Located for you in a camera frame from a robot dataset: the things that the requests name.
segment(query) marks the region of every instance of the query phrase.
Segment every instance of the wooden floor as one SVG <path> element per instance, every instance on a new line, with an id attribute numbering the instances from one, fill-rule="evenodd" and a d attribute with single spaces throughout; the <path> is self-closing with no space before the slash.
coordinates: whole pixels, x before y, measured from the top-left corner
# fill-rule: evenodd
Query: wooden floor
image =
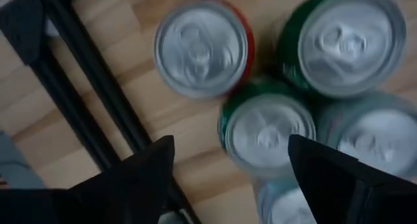
<path id="1" fill-rule="evenodd" d="M 188 0 L 76 0 L 75 8 L 153 139 L 173 134 L 174 174 L 203 223 L 257 223 L 250 181 L 222 152 L 216 133 L 222 99 L 195 101 L 164 85 L 152 59 L 163 16 Z M 228 0 L 247 17 L 259 45 L 273 21 L 303 0 Z M 401 69 L 382 88 L 417 104 L 417 0 L 396 0 L 408 26 Z M 53 52 L 122 158 L 126 142 L 61 39 Z M 98 173 L 96 165 L 32 71 L 0 38 L 0 124 L 52 188 Z"/>

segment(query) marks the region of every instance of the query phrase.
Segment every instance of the soda can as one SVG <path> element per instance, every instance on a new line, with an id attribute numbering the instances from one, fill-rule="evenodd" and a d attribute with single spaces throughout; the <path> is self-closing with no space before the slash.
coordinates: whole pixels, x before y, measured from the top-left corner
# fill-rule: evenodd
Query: soda can
<path id="1" fill-rule="evenodd" d="M 291 134 L 315 139 L 308 107 L 286 84 L 253 80 L 223 105 L 218 120 L 223 149 L 254 177 L 275 177 L 292 171 L 288 156 Z"/>
<path id="2" fill-rule="evenodd" d="M 293 175 L 261 182 L 256 186 L 256 207 L 262 224 L 316 223 Z"/>
<path id="3" fill-rule="evenodd" d="M 392 0 L 307 0 L 280 35 L 278 70 L 303 91 L 358 96 L 399 66 L 406 37 Z"/>
<path id="4" fill-rule="evenodd" d="M 376 92 L 328 106 L 317 117 L 318 142 L 407 180 L 417 175 L 417 110 Z"/>
<path id="5" fill-rule="evenodd" d="M 239 11 L 221 0 L 194 1 L 164 19 L 154 39 L 154 61 L 164 81 L 190 98 L 229 92 L 249 75 L 252 31 Z"/>

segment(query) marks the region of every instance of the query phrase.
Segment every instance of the black metal frame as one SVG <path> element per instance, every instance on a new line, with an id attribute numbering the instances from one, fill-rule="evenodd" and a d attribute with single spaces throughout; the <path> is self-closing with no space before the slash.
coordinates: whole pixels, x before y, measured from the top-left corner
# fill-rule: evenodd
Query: black metal frame
<path id="1" fill-rule="evenodd" d="M 143 150 L 152 140 L 71 2 L 14 0 L 0 10 L 0 28 L 22 61 L 31 66 L 83 146 L 104 170 L 119 163 L 120 159 L 47 47 L 45 15 L 56 26 L 132 151 L 136 153 Z M 183 209 L 192 223 L 201 223 L 174 178 L 169 188 L 167 209 L 175 210 L 178 214 Z"/>

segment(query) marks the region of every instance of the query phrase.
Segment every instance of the silver can lid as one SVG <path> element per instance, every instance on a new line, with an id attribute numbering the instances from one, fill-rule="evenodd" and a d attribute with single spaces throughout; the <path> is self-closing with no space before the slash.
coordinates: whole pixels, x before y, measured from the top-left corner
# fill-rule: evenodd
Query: silver can lid
<path id="1" fill-rule="evenodd" d="M 268 224 L 315 224 L 313 213 L 300 188 L 288 191 L 272 205 Z"/>
<path id="2" fill-rule="evenodd" d="M 226 150 L 252 175 L 275 175 L 280 167 L 291 166 L 288 140 L 292 134 L 315 139 L 307 109 L 288 96 L 263 94 L 247 100 L 232 114 L 226 128 Z"/>
<path id="3" fill-rule="evenodd" d="M 348 127 L 339 150 L 360 162 L 399 176 L 417 158 L 417 115 L 398 109 L 366 113 Z"/>
<path id="4" fill-rule="evenodd" d="M 176 9 L 159 25 L 154 41 L 154 61 L 161 76 L 191 98 L 229 91 L 242 77 L 247 56 L 243 24 L 215 0 Z"/>
<path id="5" fill-rule="evenodd" d="M 301 69 L 325 95 L 357 95 L 398 67 L 406 36 L 404 16 L 392 0 L 324 0 L 302 28 Z"/>

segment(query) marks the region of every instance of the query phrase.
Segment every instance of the red can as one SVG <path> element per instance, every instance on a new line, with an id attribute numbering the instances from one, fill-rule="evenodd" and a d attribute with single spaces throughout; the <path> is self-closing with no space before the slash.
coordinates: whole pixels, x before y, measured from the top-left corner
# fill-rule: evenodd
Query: red can
<path id="1" fill-rule="evenodd" d="M 230 3 L 199 0 L 162 21 L 154 61 L 165 82 L 191 98 L 221 96 L 250 73 L 255 42 L 248 22 Z"/>

